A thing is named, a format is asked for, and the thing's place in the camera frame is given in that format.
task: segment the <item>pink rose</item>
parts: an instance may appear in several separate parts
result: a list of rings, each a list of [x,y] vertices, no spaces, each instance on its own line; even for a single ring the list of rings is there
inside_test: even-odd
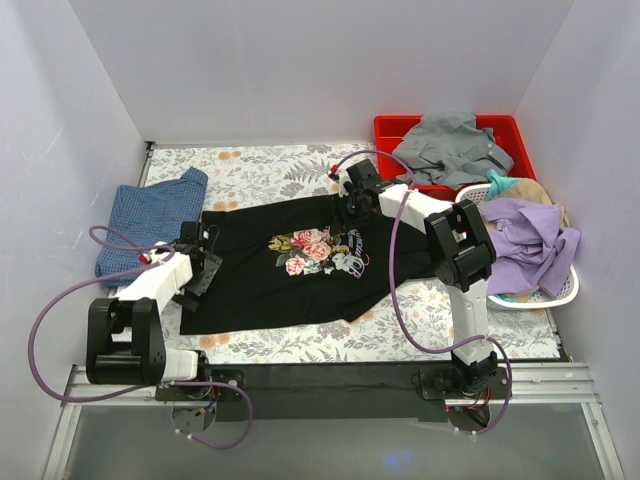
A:
[[[322,241],[322,232],[317,228],[312,228],[311,230],[293,232],[290,242],[295,247],[304,247],[320,241]]]
[[[313,243],[302,247],[305,255],[311,257],[316,262],[321,262],[331,253],[331,247],[324,242]]]
[[[287,269],[287,273],[289,275],[299,275],[304,270],[304,264],[306,262],[302,257],[296,255],[295,257],[290,258],[286,262],[284,262],[284,266]]]

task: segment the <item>blue checkered cloth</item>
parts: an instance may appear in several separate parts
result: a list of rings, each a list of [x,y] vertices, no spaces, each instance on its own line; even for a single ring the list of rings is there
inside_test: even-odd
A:
[[[172,242],[180,237],[182,222],[200,220],[208,180],[206,173],[190,168],[179,180],[143,188],[121,185],[113,202],[109,226],[136,245]],[[107,242],[128,246],[111,233],[107,234]],[[103,248],[96,262],[96,277],[139,267],[138,255],[137,252]],[[108,280],[103,284],[107,287],[129,285],[136,276]]]

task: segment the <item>gray garment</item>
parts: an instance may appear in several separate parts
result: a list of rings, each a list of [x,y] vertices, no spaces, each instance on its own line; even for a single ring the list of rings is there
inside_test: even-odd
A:
[[[506,176],[513,160],[495,144],[493,129],[476,129],[471,113],[424,115],[393,151],[415,172],[421,184],[457,190],[487,181],[489,170]],[[404,174],[399,178],[409,180]]]

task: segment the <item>floral tablecloth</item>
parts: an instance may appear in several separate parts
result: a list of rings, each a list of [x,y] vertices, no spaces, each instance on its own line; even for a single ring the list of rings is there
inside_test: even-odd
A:
[[[205,210],[235,210],[337,192],[329,167],[369,144],[276,147],[162,148],[153,152],[146,185],[179,178],[188,167],[209,175]],[[435,279],[398,289],[407,326],[422,345],[441,348],[453,339],[449,297]],[[390,297],[358,320],[218,335],[180,335],[180,307],[162,312],[167,346],[206,350],[212,363],[374,362],[449,358],[426,355],[404,338]],[[512,358],[558,358],[544,310],[489,310],[490,333]]]

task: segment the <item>red plastic container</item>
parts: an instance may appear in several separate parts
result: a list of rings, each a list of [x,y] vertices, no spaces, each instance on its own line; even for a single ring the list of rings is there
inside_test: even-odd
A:
[[[421,115],[377,116],[373,120],[376,148],[392,153],[405,134],[420,122],[420,118]],[[513,168],[509,172],[510,177],[533,178],[535,180],[536,175],[524,148],[518,125],[511,115],[477,115],[476,126],[478,128],[493,128],[496,143],[513,158]],[[384,180],[406,171],[384,155],[378,155],[378,170]],[[440,200],[455,200],[457,193],[457,190],[452,190],[444,185],[421,185],[418,190]]]

